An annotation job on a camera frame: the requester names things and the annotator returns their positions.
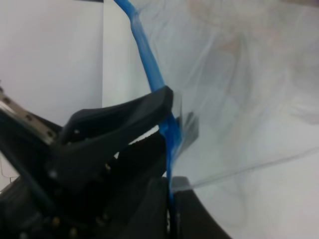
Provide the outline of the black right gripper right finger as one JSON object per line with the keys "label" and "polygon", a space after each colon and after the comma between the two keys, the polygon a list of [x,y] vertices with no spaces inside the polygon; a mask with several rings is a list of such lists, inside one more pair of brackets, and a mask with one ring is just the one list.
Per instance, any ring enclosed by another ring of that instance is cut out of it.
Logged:
{"label": "black right gripper right finger", "polygon": [[152,179],[147,189],[148,239],[229,239],[194,191],[177,192],[169,204],[166,178]]}

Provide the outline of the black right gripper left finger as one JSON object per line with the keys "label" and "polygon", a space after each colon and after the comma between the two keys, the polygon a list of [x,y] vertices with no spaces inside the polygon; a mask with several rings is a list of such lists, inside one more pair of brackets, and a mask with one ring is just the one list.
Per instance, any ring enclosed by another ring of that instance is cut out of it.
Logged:
{"label": "black right gripper left finger", "polygon": [[120,105],[76,112],[59,134],[49,176],[91,179],[116,152],[165,120],[172,103],[173,91],[165,86]]}

